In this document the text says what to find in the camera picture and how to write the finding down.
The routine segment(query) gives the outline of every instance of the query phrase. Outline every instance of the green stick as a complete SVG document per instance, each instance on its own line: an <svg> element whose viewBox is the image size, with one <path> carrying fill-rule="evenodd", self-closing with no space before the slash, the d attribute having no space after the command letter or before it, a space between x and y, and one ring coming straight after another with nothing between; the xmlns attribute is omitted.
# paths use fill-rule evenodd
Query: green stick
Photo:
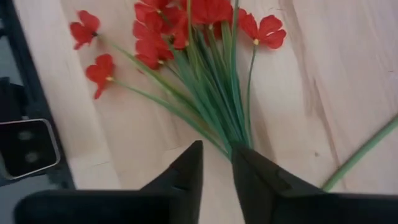
<svg viewBox="0 0 398 224"><path fill-rule="evenodd" d="M249 135L249 147L252 149L253 148L253 136L251 132L251 112L250 112L250 89L251 89L251 74L253 71L253 65L254 65L254 59L256 58L256 52L257 52L257 45L253 45L253 55L251 57L251 62L250 62L250 70L249 70L249 79L248 79L248 88L247 88L247 93L246 93L246 116L247 116L247 124L248 124L248 135Z"/></svg>
<svg viewBox="0 0 398 224"><path fill-rule="evenodd" d="M390 134L398 126L398 115L385 125L378 133L368 140L358 151L356 151L323 185L324 191L331 190L336 183L357 164L372 148L374 148L384 137Z"/></svg>

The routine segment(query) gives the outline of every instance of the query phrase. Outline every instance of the red flower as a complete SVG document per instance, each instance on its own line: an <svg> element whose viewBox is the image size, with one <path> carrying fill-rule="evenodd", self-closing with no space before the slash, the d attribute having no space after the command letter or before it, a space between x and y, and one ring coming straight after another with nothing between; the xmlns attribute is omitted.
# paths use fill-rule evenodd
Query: red flower
<svg viewBox="0 0 398 224"><path fill-rule="evenodd" d="M169 49L160 33L148 29L148 27L138 21L134 21L132 33L137 39L148 40L152 45L155 45L157 49Z"/></svg>
<svg viewBox="0 0 398 224"><path fill-rule="evenodd" d="M182 1L187 8L187 0ZM231 3L228 0L192 0L192 24L213 24L220 21L229 21L233 14Z"/></svg>
<svg viewBox="0 0 398 224"><path fill-rule="evenodd" d="M174 58L169 50L156 49L148 40L137 40L136 51L136 58L153 70L158 70L165 60Z"/></svg>
<svg viewBox="0 0 398 224"><path fill-rule="evenodd" d="M114 64L110 54L100 55L95 59L95 65L86 69L86 77L97 84L94 99L98 99L108 81L112 79Z"/></svg>
<svg viewBox="0 0 398 224"><path fill-rule="evenodd" d="M157 12L150 12L146 15L145 26L147 30L151 30L153 33L160 34L165 27L169 27L165 24L163 18Z"/></svg>
<svg viewBox="0 0 398 224"><path fill-rule="evenodd" d="M240 18L239 26L253 39L254 44L264 44L271 49L278 49L282 46L286 37L286 31L280 29L282 28L282 21L274 15L262 18L260 27L257 28L253 15L251 13L246 14Z"/></svg>
<svg viewBox="0 0 398 224"><path fill-rule="evenodd" d="M165 33L173 35L173 46L176 49L184 49L188 44L188 17L187 13L177 8L168 8L164 11L171 26L165 29Z"/></svg>
<svg viewBox="0 0 398 224"><path fill-rule="evenodd" d="M239 22L242 20L242 18L244 16L246 16L246 11L244 9L239 8L238 18L236 19L238 26L239 26ZM233 22L233 12L231 13L231 17L228 19L228 22L229 22L229 28L231 29L232 22ZM216 37L216 39L221 39L223 37L221 22L214 23L213 30L214 30L214 36Z"/></svg>
<svg viewBox="0 0 398 224"><path fill-rule="evenodd" d="M71 22L69 25L70 32L77 41L75 50L78 50L84 44L90 44L100 27L100 20L87 11L78 11L78 16L81 23Z"/></svg>
<svg viewBox="0 0 398 224"><path fill-rule="evenodd" d="M145 4L135 3L134 10L137 20L145 22L145 17L150 12L160 12L170 3L170 0L142 0Z"/></svg>

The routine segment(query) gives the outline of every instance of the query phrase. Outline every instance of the red petal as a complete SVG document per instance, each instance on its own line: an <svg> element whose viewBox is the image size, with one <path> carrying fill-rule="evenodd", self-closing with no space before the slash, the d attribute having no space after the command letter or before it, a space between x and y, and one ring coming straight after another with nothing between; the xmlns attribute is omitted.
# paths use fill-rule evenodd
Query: red petal
<svg viewBox="0 0 398 224"><path fill-rule="evenodd" d="M108 76L111 76L114 70L113 58L110 54L103 54L95 59L95 63L104 70Z"/></svg>
<svg viewBox="0 0 398 224"><path fill-rule="evenodd" d="M100 76L98 74L100 73L100 68L97 65L90 65L89 67L86 68L86 77L95 82L98 83L100 81Z"/></svg>
<svg viewBox="0 0 398 224"><path fill-rule="evenodd" d="M78 15L83 25L90 31L97 32L98 28L100 28L100 20L86 10L79 11Z"/></svg>
<svg viewBox="0 0 398 224"><path fill-rule="evenodd" d="M97 90L95 91L94 94L94 100L97 100L102 95L102 92L104 92L105 90L105 84L106 82L100 84L97 83Z"/></svg>
<svg viewBox="0 0 398 224"><path fill-rule="evenodd" d="M244 17L241 23L241 28L253 40L258 38L257 23L251 13Z"/></svg>
<svg viewBox="0 0 398 224"><path fill-rule="evenodd" d="M138 39L146 39L150 37L150 32L147 27L138 21L134 21L132 25L132 34Z"/></svg>
<svg viewBox="0 0 398 224"><path fill-rule="evenodd" d="M278 30L277 32L268 35L265 39L260 41L261 44L265 44L270 49L278 49L284 43L284 38L286 37L285 30Z"/></svg>
<svg viewBox="0 0 398 224"><path fill-rule="evenodd" d="M183 10L180 10L177 7L168 7L163 9L164 16L170 21L172 26L164 25L162 29L162 33L165 34L173 34L176 29L179 29L180 26L186 22L188 24L187 13Z"/></svg>
<svg viewBox="0 0 398 224"><path fill-rule="evenodd" d="M208 23L228 21L233 15L232 5L227 0L207 0Z"/></svg>
<svg viewBox="0 0 398 224"><path fill-rule="evenodd" d="M148 40L137 40L136 52L139 55L145 55L148 58L153 58L157 61L158 55L155 45Z"/></svg>
<svg viewBox="0 0 398 224"><path fill-rule="evenodd" d="M223 31L221 30L221 23L217 22L213 25L214 27L214 36L216 37L216 40L220 40L223 38Z"/></svg>
<svg viewBox="0 0 398 224"><path fill-rule="evenodd" d="M161 60L174 59L173 53L169 50L158 49L157 53L159 54L159 59Z"/></svg>
<svg viewBox="0 0 398 224"><path fill-rule="evenodd" d="M169 4L170 0L142 0L142 2L148 6L161 10Z"/></svg>
<svg viewBox="0 0 398 224"><path fill-rule="evenodd" d="M75 50L79 49L83 44L89 44L94 38L91 32L78 22L70 23L69 27L73 38L77 41Z"/></svg>
<svg viewBox="0 0 398 224"><path fill-rule="evenodd" d="M158 34L162 31L163 26L166 26L163 18L157 12L150 12L146 15L145 25Z"/></svg>
<svg viewBox="0 0 398 224"><path fill-rule="evenodd" d="M208 22L207 6L206 6L207 1L208 0L191 1L192 24L206 24Z"/></svg>
<svg viewBox="0 0 398 224"><path fill-rule="evenodd" d="M175 33L173 46L179 50L187 46L187 36L184 35L182 30Z"/></svg>
<svg viewBox="0 0 398 224"><path fill-rule="evenodd" d="M155 60L153 58L149 58L149 57L147 57L145 55L141 55L141 54L136 55L136 58L153 70L158 70L160 67L157 59Z"/></svg>
<svg viewBox="0 0 398 224"><path fill-rule="evenodd" d="M137 20L140 22L145 22L145 17L148 13L156 11L153 7L147 6L143 3L135 3L134 10L136 12Z"/></svg>
<svg viewBox="0 0 398 224"><path fill-rule="evenodd" d="M268 34L278 31L282 27L282 21L274 15L270 15L261 19L259 28L259 38L266 38Z"/></svg>
<svg viewBox="0 0 398 224"><path fill-rule="evenodd" d="M248 13L246 12L246 10L241 9L241 8L238 9L238 19L237 19L237 21L238 21L238 26L241 25L243 19L247 16L247 14L248 14Z"/></svg>

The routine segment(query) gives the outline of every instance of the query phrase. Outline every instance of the wooden board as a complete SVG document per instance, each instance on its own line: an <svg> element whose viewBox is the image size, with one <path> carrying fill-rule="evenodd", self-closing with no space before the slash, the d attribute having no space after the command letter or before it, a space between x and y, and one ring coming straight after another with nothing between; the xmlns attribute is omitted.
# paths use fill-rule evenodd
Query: wooden board
<svg viewBox="0 0 398 224"><path fill-rule="evenodd" d="M199 138L159 106L112 86L97 101L84 69L111 53L116 76L165 96L121 55L94 41L74 51L68 23L85 9L100 32L134 52L134 1L14 0L34 62L80 188L137 189ZM275 14L288 37L256 59L253 119L256 149L293 174L321 185L375 131L398 113L398 2L246 0L257 20ZM239 35L246 78L248 39ZM242 223L228 161L206 143L202 223ZM398 131L370 152L336 191L398 194Z"/></svg>

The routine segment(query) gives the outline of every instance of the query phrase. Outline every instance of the flower bouquet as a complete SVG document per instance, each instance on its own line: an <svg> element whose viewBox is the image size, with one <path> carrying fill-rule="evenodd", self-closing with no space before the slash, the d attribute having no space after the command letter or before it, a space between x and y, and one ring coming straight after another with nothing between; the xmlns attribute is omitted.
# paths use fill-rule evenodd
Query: flower bouquet
<svg viewBox="0 0 398 224"><path fill-rule="evenodd" d="M216 146L227 158L234 143L253 148L250 116L251 76L257 50L278 49L286 31L273 15L259 26L252 14L232 7L229 0L142 0L134 5L137 20L132 34L136 54L100 34L100 20L78 11L80 22L70 23L75 49L99 39L125 55L138 70L159 84L174 100L166 101L113 76L110 54L100 55L86 69L97 85L94 98L108 85L119 85L148 98L175 114ZM239 30L252 39L252 60L247 83L239 81L236 42ZM160 71L168 70L174 77ZM246 92L241 91L246 85Z"/></svg>

